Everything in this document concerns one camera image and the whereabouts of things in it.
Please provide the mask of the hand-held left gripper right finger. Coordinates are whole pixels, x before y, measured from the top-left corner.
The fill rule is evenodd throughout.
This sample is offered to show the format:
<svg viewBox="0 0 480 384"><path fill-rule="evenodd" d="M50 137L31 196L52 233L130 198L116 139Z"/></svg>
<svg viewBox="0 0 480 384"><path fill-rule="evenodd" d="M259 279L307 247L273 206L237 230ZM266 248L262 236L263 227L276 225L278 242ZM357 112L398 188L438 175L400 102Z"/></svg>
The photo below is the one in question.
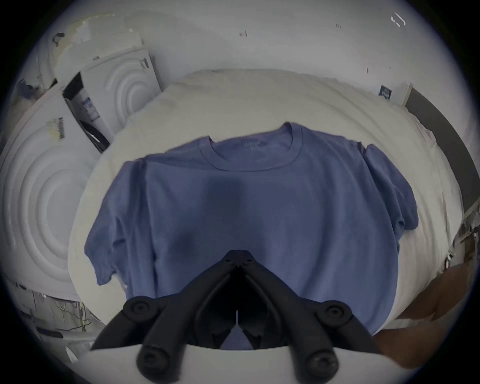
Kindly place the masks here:
<svg viewBox="0 0 480 384"><path fill-rule="evenodd" d="M340 368L335 347L381 354L347 304L300 297L250 252L239 250L238 259L238 325L255 350L288 346L300 383L334 378Z"/></svg>

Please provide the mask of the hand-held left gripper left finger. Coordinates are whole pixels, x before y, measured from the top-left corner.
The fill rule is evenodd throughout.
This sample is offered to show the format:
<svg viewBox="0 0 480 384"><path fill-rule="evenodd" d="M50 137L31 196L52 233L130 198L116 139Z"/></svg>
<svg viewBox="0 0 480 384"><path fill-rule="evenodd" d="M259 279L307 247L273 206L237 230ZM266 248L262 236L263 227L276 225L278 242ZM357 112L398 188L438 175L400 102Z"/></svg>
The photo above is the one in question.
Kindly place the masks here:
<svg viewBox="0 0 480 384"><path fill-rule="evenodd" d="M153 383L178 381L186 344L220 349L237 324L240 251L229 251L182 291L136 296L109 322L91 350L140 345L135 364Z"/></svg>

